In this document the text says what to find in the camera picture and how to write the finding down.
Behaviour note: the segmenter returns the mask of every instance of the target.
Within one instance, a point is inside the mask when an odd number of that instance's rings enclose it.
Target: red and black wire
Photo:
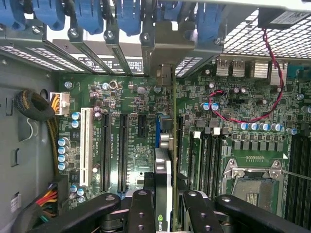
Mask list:
[[[257,122],[257,121],[260,121],[262,119],[265,119],[267,118],[277,107],[277,104],[281,101],[281,98],[282,98],[282,95],[283,95],[283,88],[284,88],[284,81],[283,81],[283,73],[282,73],[282,70],[281,70],[281,67],[279,65],[279,63],[277,62],[276,60],[276,57],[274,55],[274,53],[272,52],[272,49],[270,47],[270,44],[268,42],[268,35],[267,35],[267,29],[262,29],[263,31],[263,36],[262,36],[262,39],[263,41],[265,42],[265,45],[266,45],[266,48],[268,49],[269,51],[269,55],[271,57],[271,60],[272,60],[272,63],[274,65],[274,68],[278,70],[278,76],[280,78],[280,87],[281,87],[281,91],[280,93],[278,94],[277,96],[277,99],[275,101],[275,103],[273,104],[271,110],[269,112],[267,112],[266,114],[260,116],[260,117],[257,117],[257,118],[253,118],[251,120],[237,120],[237,119],[232,119],[232,118],[226,118],[224,117],[223,115],[221,115],[219,112],[213,110],[211,108],[211,104],[212,104],[212,97],[213,96],[216,96],[216,95],[224,95],[226,92],[223,91],[223,90],[217,90],[213,93],[210,94],[209,96],[209,100],[208,100],[208,104],[209,104],[209,108],[212,110],[212,112],[217,115],[218,117],[220,117],[221,119],[225,120],[225,121],[230,121],[230,122],[235,122],[235,123],[253,123],[253,122]]]

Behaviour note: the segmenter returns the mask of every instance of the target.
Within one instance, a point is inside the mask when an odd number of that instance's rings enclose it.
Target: perforated metal mesh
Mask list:
[[[57,56],[56,54],[44,49],[44,48],[30,48],[30,47],[27,47],[27,49],[31,50],[31,51],[34,51],[46,58],[49,58],[51,59],[52,61],[55,61],[73,71],[81,71],[81,72],[84,72],[84,70],[80,69],[79,67],[77,67],[76,65],[74,65],[73,63],[71,62],[68,62],[66,61],[65,59]]]
[[[201,61],[202,57],[185,57],[181,63],[176,67],[175,75],[177,77],[183,76],[188,70],[190,70],[195,64]]]
[[[269,56],[258,25],[258,10],[228,34],[224,53]],[[286,30],[267,29],[276,57],[311,59],[311,17]]]
[[[18,50],[18,49],[15,49],[14,47],[12,46],[0,46],[0,49],[3,50],[3,51],[6,51],[6,52],[9,52],[11,54],[14,54],[16,56],[19,56],[21,58],[24,58],[24,59],[27,59],[29,61],[32,61],[32,62],[35,62],[35,63],[38,63],[44,67],[47,67],[47,68],[50,68],[50,69],[53,69],[53,70],[62,70],[64,71],[64,69],[62,69],[61,67],[58,67],[58,66],[55,66],[49,62],[46,62],[44,60],[41,60],[37,57],[34,57],[26,52],[23,52],[21,50]]]

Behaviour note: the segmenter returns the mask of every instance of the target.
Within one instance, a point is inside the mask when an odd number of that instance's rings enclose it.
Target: green circuit board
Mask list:
[[[154,170],[153,148],[156,140],[156,121],[158,114],[169,114],[172,110],[173,91],[162,87],[154,89],[156,80],[143,77],[122,77],[106,75],[64,74],[61,77],[60,92],[70,94],[70,113],[79,112],[82,107],[93,108],[95,105],[104,109],[110,117],[110,186],[103,190],[100,186],[100,173],[93,173],[92,182],[87,188],[86,199],[89,200],[102,192],[109,191],[124,194],[118,181],[120,178],[120,135],[121,118],[128,119],[126,141],[126,190],[143,188],[145,172]],[[65,82],[71,82],[72,88],[66,89]],[[103,83],[115,85],[114,89],[103,90]],[[232,94],[233,88],[245,88],[244,94]],[[223,116],[248,120],[267,113],[277,95],[271,94],[268,84],[250,82],[243,78],[224,78],[219,76],[196,75],[185,80],[177,80],[177,117],[178,129],[178,172],[189,180],[196,179],[195,189],[206,192],[213,198],[222,191],[222,178],[225,167],[230,159],[235,159],[238,167],[270,168],[275,160],[281,162],[284,170],[288,169],[288,158],[291,136],[285,132],[287,128],[297,128],[300,123],[310,121],[310,114],[301,111],[301,107],[311,102],[311,86],[309,83],[299,83],[296,80],[287,80],[284,93],[277,109],[268,118],[260,123],[278,123],[282,126],[280,132],[251,131],[239,129],[237,123],[223,121],[211,111],[202,109],[201,104],[208,102],[209,94],[217,89],[225,90],[227,96],[216,97],[213,102],[219,103],[219,111]],[[98,93],[96,99],[90,98],[90,92]],[[297,99],[297,94],[304,94],[303,100]],[[258,105],[259,100],[268,101],[266,105]],[[228,103],[230,100],[241,100],[237,103]],[[80,163],[79,139],[71,136],[77,129],[71,127],[71,117],[60,117],[60,137],[70,139],[69,167],[63,173],[69,174],[70,183],[78,182]],[[99,164],[102,150],[102,121],[93,121],[93,165]],[[220,136],[211,136],[213,128],[220,128]],[[201,139],[194,140],[193,132],[200,132]],[[249,177],[241,182],[256,181],[258,188],[268,182],[261,177]],[[269,186],[268,209],[273,213],[283,215],[286,200],[286,179],[272,182]],[[234,185],[241,185],[231,180],[226,184],[225,193],[235,194]],[[257,198],[257,193],[247,194],[248,200]],[[70,208],[77,206],[77,200],[70,200]]]

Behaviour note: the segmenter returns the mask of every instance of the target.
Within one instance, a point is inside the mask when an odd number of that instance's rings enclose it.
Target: white pci slot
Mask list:
[[[80,127],[80,186],[92,180],[93,109],[81,108]]]

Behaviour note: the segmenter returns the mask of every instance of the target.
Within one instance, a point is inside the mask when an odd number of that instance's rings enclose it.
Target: metal chassis wall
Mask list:
[[[49,93],[55,91],[55,87],[55,79],[46,71],[0,55],[0,233],[10,232],[18,213],[53,178],[52,150],[46,125],[33,122],[38,129],[37,136],[19,141],[20,137],[29,136],[30,126],[27,118],[14,108],[12,100],[16,93],[26,88],[38,93],[46,89]],[[17,204],[12,201],[14,197],[19,202],[16,207],[13,207]]]

